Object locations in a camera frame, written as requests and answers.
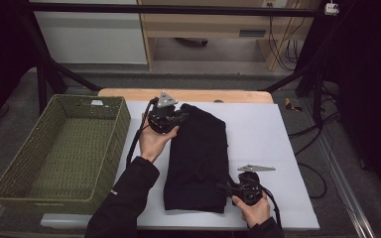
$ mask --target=white wall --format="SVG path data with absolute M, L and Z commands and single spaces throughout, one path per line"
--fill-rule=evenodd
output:
M 135 0 L 32 2 L 136 4 Z M 36 12 L 52 57 L 66 63 L 147 63 L 138 14 Z

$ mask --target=woven basket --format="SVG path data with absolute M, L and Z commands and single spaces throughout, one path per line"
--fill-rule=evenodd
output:
M 0 204 L 92 214 L 114 184 L 130 120 L 123 97 L 55 95 L 0 178 Z

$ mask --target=gray floor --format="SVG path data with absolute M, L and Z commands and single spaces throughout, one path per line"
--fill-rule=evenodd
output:
M 174 39 L 158 42 L 154 68 L 146 71 L 136 65 L 70 65 L 88 80 L 104 87 L 153 87 L 153 88 L 195 88 L 195 89 L 244 89 L 257 90 L 291 73 L 277 68 L 266 70 L 264 60 L 256 42 L 250 40 L 209 40 L 205 48 L 194 43 L 184 43 Z M 77 84 L 66 82 L 72 87 Z M 296 82 L 273 94 L 288 133 L 299 132 L 311 126 L 306 110 L 288 110 L 285 98 L 289 97 L 295 106 L 301 105 L 294 96 Z M 18 149 L 30 133 L 38 119 L 37 81 L 34 73 L 27 73 L 15 89 L 0 118 L 0 176 L 14 158 Z M 336 111 L 330 101 L 326 101 L 323 117 Z M 376 235 L 381 237 L 381 182 L 379 178 L 359 166 L 359 159 L 339 122 L 333 121 L 322 130 L 330 138 L 331 149 L 340 163 L 347 180 L 363 208 Z M 294 151 L 307 144 L 314 136 L 310 133 L 291 140 Z M 297 160 L 315 168 L 324 177 L 327 194 L 313 200 L 313 207 L 319 221 L 317 231 L 287 231 L 287 237 L 358 237 L 349 217 L 349 211 L 335 188 L 328 166 L 323 159 L 318 143 L 313 143 L 297 156 Z M 301 167 L 308 192 L 318 195 L 323 185 L 312 171 Z M 58 231 L 40 226 L 41 215 L 16 213 L 6 209 L 0 220 L 0 231 L 70 233 L 82 231 Z

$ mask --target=black jacket sleeve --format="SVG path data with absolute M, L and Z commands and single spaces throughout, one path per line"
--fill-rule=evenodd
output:
M 136 237 L 137 218 L 159 174 L 151 162 L 137 157 L 92 215 L 85 237 Z
M 284 238 L 284 233 L 274 218 L 270 217 L 264 223 L 254 225 L 249 230 L 248 236 L 249 238 Z

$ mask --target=white table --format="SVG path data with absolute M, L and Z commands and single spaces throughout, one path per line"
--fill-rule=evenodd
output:
M 275 196 L 281 211 L 284 229 L 319 229 L 317 217 L 276 104 L 187 103 L 211 113 L 226 123 L 230 174 L 235 181 L 238 181 L 237 175 L 240 173 L 237 168 L 247 164 L 276 168 L 273 172 L 258 173 L 258 176 L 261 183 Z M 141 114 L 147 104 L 148 101 L 128 101 L 127 99 L 132 119 L 116 180 L 125 170 L 125 158 L 133 136 L 140 125 Z M 150 190 L 147 207 L 138 219 L 139 228 L 246 229 L 246 223 L 241 220 L 241 211 L 231 204 L 230 199 L 227 199 L 224 214 L 184 210 L 166 211 L 164 209 L 163 187 L 168 169 L 169 150 L 170 143 L 155 162 L 161 175 Z M 134 157 L 138 155 L 139 146 L 137 145 Z M 41 224 L 57 229 L 81 229 L 86 228 L 89 218 L 90 215 L 45 214 Z

